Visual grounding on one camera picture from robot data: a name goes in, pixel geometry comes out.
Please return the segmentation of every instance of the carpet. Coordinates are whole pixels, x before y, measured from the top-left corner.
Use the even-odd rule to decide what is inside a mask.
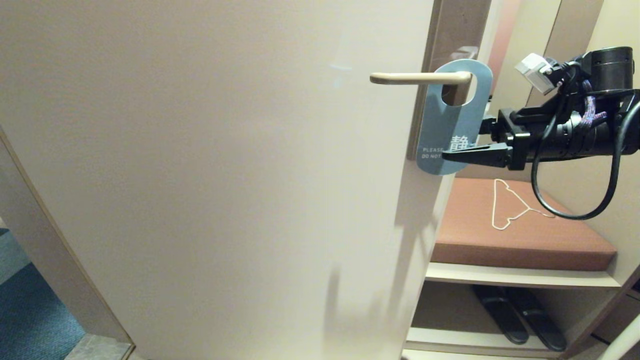
[[[64,360],[83,335],[33,264],[0,284],[0,360]]]

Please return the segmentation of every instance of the white connector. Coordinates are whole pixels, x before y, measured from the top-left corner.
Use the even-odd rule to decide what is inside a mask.
[[[529,54],[516,65],[516,70],[524,75],[534,88],[545,95],[556,88],[545,75],[551,73],[551,64],[538,54]]]

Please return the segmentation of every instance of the black slipper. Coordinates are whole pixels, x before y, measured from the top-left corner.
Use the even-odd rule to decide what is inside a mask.
[[[507,298],[518,310],[540,341],[553,351],[566,350],[566,339],[560,329],[551,321],[538,299],[525,288],[505,288]]]
[[[507,339],[522,345],[529,339],[529,333],[520,321],[518,315],[509,305],[509,300],[497,286],[473,285],[474,293],[489,312],[493,321],[498,325]]]

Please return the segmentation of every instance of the chinese character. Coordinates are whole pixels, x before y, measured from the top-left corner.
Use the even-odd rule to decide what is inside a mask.
[[[451,138],[450,151],[462,150],[469,147],[469,140],[466,136],[454,136]]]

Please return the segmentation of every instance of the wire hanger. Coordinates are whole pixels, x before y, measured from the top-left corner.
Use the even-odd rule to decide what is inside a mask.
[[[498,181],[500,181],[501,183],[504,184],[505,189],[510,191],[513,195],[516,195],[516,197],[518,198],[518,200],[520,200],[520,202],[527,207],[527,209],[525,209],[525,211],[519,213],[516,215],[516,217],[513,218],[507,218],[507,224],[503,227],[498,227],[495,225],[495,202],[496,202],[496,198],[497,198],[497,194],[498,194],[498,189],[497,189],[497,184]],[[555,215],[547,215],[545,213],[543,213],[542,211],[538,210],[538,209],[534,209],[532,207],[529,206],[529,204],[527,204],[524,200],[522,200],[522,198],[515,192],[513,191],[510,187],[509,184],[507,184],[507,182],[505,180],[502,179],[494,179],[493,180],[493,210],[491,212],[491,226],[493,226],[495,229],[497,230],[505,230],[507,227],[509,227],[509,225],[511,225],[511,221],[512,220],[516,220],[518,218],[520,218],[522,215],[526,214],[529,211],[535,211],[537,213],[539,213],[540,215],[544,216],[544,217],[548,217],[548,218],[554,218],[556,217]]]

